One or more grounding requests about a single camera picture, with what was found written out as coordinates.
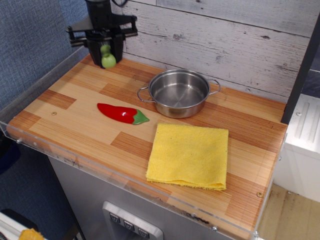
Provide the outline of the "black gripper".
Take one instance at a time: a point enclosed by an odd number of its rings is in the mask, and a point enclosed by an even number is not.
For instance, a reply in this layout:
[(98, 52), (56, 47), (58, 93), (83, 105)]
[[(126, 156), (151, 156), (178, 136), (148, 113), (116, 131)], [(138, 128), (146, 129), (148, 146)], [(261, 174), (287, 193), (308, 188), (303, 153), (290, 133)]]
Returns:
[(124, 39), (138, 34), (137, 17), (112, 12), (110, 0), (87, 0), (88, 15), (66, 28), (72, 47), (86, 46), (95, 65), (102, 67), (101, 46), (109, 41), (111, 53), (119, 63), (123, 58)]

